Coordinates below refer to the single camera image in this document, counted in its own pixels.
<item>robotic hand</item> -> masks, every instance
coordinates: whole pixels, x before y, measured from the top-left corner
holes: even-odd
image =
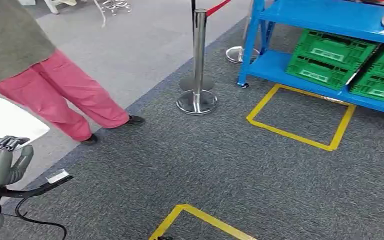
[[[0,139],[0,187],[18,182],[26,172],[33,158],[33,147],[25,146],[21,156],[13,166],[13,150],[19,144],[24,144],[28,138],[5,136]]]
[[[28,138],[20,138],[14,136],[5,136],[0,138],[0,200],[2,197],[10,197],[10,198],[21,198],[23,199],[15,209],[17,217],[29,221],[36,222],[42,224],[51,224],[54,226],[62,227],[64,229],[64,237],[67,234],[66,229],[56,223],[44,223],[40,221],[32,221],[29,218],[26,218],[19,214],[18,209],[20,205],[25,202],[26,199],[40,196],[59,185],[71,180],[73,177],[70,176],[64,170],[58,172],[58,174],[48,179],[48,182],[41,185],[39,188],[29,190],[29,191],[17,191],[17,190],[9,190],[6,185],[10,185],[18,182],[24,176],[27,167],[29,166],[32,158],[33,158],[33,147],[31,145],[26,145],[21,151],[21,155],[18,160],[12,165],[13,161],[13,150],[18,146],[28,142]],[[2,208],[0,205],[0,228],[4,224],[4,217],[1,214]]]

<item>yellow tape square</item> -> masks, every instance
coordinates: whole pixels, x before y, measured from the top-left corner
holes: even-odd
[[[330,142],[329,145],[326,145],[326,144],[323,144],[323,143],[320,143],[317,141],[313,141],[311,139],[308,139],[308,138],[305,138],[302,136],[298,136],[298,135],[295,135],[293,133],[290,133],[290,132],[281,130],[279,128],[275,128],[273,126],[270,126],[270,125],[267,125],[267,124],[264,124],[262,122],[254,120],[254,118],[257,116],[257,114],[263,109],[263,107],[270,101],[270,99],[272,99],[272,97],[275,95],[275,93],[281,88],[348,106],[348,108],[346,109],[345,115],[342,117],[342,120],[340,121],[339,126],[336,129],[336,133],[334,134],[332,141]],[[255,108],[251,111],[251,113],[249,113],[249,115],[246,117],[246,119],[248,120],[248,122],[250,124],[252,124],[254,126],[267,129],[269,131],[283,135],[285,137],[295,139],[295,140],[298,140],[298,141],[303,142],[305,144],[309,144],[309,145],[312,145],[314,147],[324,149],[326,151],[331,152],[331,151],[336,150],[338,148],[339,143],[341,142],[342,136],[344,135],[345,130],[347,129],[348,123],[350,122],[351,117],[353,116],[355,109],[356,109],[356,106],[354,104],[350,104],[350,103],[343,102],[343,101],[338,101],[338,100],[328,98],[325,96],[321,96],[321,95],[318,95],[318,94],[315,94],[312,92],[304,91],[301,89],[297,89],[297,88],[293,88],[290,86],[285,86],[285,85],[277,83],[261,99],[261,101],[257,104],[257,106],[255,106]]]
[[[179,204],[176,205],[173,210],[168,214],[168,216],[162,221],[162,223],[158,226],[158,228],[153,232],[151,237],[149,237],[148,240],[157,240],[158,237],[161,237],[167,229],[170,227],[171,224],[175,221],[175,219],[179,216],[179,214],[182,211],[186,211],[195,217],[203,220],[204,222],[207,222],[214,227],[222,230],[223,232],[232,235],[233,237],[239,239],[239,240],[257,240],[253,238],[252,236],[230,226],[227,223],[224,223],[217,218],[199,210],[198,208],[195,208],[189,204]]]

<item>gray carpet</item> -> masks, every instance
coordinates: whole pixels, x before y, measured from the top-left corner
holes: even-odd
[[[384,113],[358,107],[333,152],[249,124],[245,117],[273,83],[250,78],[248,89],[235,85],[239,66],[224,52],[239,42],[242,27],[207,48],[216,111],[177,110],[189,61],[130,106],[146,125],[101,129],[99,144],[78,146],[48,170],[44,176],[65,168],[75,178],[31,199],[23,207],[28,216],[66,225],[70,240],[145,240],[175,205],[188,203],[258,240],[384,240]],[[291,51],[299,32],[278,26],[273,47]],[[282,90],[257,117],[329,141],[343,114],[342,106]],[[234,239],[186,213],[167,234]],[[13,218],[0,231],[0,240],[60,236],[58,228]]]

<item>chrome stanchion base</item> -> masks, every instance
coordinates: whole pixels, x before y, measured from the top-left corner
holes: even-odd
[[[208,114],[214,110],[216,104],[216,95],[206,90],[201,90],[200,102],[198,104],[194,103],[194,90],[185,91],[176,102],[179,109],[189,115]]]
[[[242,48],[242,46],[231,47],[226,51],[226,58],[227,58],[227,60],[229,60],[230,62],[232,62],[234,64],[241,64],[243,62],[243,60],[242,60],[243,52],[244,52],[244,49]],[[260,52],[254,48],[252,50],[251,59],[257,58],[259,54],[260,54]]]
[[[180,80],[180,88],[183,91],[189,91],[195,88],[195,80],[192,77],[185,77]],[[201,89],[211,90],[214,88],[214,81],[212,79],[204,77],[202,80]]]

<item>black cable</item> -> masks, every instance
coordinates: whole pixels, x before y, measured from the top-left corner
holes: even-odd
[[[59,227],[61,228],[63,231],[64,231],[64,236],[62,237],[62,240],[65,240],[66,237],[67,237],[67,228],[61,224],[58,224],[58,223],[54,223],[54,222],[47,222],[47,221],[38,221],[38,220],[33,220],[33,219],[30,219],[30,218],[27,218],[23,215],[21,215],[20,213],[20,208],[21,206],[23,205],[23,203],[27,200],[28,198],[23,198],[18,204],[17,206],[15,207],[15,214],[18,218],[24,220],[24,221],[27,221],[27,222],[30,222],[30,223],[34,223],[34,224],[43,224],[43,225],[51,225],[51,226],[56,226],[56,227]]]

